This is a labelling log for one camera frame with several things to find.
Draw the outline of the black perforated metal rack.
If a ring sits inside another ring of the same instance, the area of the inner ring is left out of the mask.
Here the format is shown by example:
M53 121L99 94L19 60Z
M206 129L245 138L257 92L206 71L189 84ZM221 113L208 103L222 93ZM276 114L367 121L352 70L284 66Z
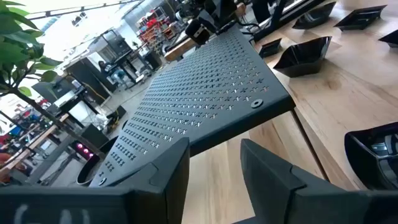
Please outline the black perforated metal rack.
M197 155L294 107L233 26L153 79L91 186L114 185L181 138Z

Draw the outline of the round scalloped black plate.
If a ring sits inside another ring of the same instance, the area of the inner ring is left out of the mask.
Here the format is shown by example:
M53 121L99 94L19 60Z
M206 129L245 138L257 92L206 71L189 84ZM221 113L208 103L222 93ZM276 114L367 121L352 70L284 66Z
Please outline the round scalloped black plate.
M398 122L345 134L345 153L360 181L373 190L398 190Z

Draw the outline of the small square black plate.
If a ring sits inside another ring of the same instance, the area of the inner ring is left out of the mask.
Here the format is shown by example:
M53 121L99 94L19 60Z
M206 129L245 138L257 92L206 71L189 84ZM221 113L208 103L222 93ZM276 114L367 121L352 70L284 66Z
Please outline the small square black plate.
M385 42L390 48L398 49L398 29L381 37L379 41Z
M281 38L273 40L272 42L269 42L267 44L264 44L259 52L259 55L262 58L266 58L269 57L271 55L277 54L279 52L280 49L280 42L281 42Z
M342 32L345 30L363 30L381 18L381 12L385 7L386 5L381 5L355 9L334 27L339 28Z

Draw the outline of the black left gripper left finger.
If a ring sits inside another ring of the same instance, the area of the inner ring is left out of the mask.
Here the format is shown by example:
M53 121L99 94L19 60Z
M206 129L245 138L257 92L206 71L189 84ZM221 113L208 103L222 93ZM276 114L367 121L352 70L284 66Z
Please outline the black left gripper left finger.
M0 224L181 224L190 141L181 138L112 187L0 189Z

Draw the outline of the black cabinet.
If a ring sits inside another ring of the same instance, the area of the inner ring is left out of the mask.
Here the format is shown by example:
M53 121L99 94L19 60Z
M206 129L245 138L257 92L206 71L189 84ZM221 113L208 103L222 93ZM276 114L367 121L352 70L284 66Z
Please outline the black cabinet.
M66 71L80 82L96 104L102 105L117 89L87 57L70 63Z

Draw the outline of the black device with pink lights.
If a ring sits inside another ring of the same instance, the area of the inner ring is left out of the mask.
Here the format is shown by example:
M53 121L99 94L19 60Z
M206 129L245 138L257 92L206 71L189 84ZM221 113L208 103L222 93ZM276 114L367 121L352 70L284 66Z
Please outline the black device with pink lights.
M70 147L74 149L77 154L79 154L82 158L86 160L94 156L94 153L80 141L73 141L70 144Z

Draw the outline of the storage shelf with boxes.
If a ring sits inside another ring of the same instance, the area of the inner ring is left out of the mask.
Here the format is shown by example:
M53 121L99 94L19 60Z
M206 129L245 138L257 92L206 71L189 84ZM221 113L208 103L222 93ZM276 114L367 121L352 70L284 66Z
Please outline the storage shelf with boxes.
M161 7L147 12L136 25L139 28L140 40L159 55L164 54L163 46L175 37L170 18Z

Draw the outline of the wavy square black plate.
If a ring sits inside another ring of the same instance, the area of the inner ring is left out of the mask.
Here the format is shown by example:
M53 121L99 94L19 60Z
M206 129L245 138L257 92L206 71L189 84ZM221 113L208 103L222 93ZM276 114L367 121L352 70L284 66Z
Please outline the wavy square black plate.
M321 7L306 12L296 20L292 28L298 30L307 30L319 26L321 24L324 24L329 20L329 16L335 4L336 1L330 2Z
M331 39L332 36L325 36L291 45L282 53L273 69L289 78L318 73Z

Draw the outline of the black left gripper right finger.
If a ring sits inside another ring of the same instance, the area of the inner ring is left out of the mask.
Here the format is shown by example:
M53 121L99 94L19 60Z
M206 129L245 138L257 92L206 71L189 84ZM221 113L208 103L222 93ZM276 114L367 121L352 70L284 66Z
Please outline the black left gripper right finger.
M259 224L398 224L398 192L347 191L241 141L241 167Z

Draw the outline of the green potted plant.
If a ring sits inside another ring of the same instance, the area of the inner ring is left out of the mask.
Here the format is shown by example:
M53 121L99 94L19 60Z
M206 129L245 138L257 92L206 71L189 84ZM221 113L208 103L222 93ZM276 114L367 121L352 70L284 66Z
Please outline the green potted plant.
M104 162L104 152L43 109L31 98L27 87L21 86L21 82L26 79L53 81L57 75L53 69L61 64L44 55L44 45L37 41L42 35L39 28L26 15L12 8L21 5L19 2L0 0L0 98L17 96L56 127L88 146Z

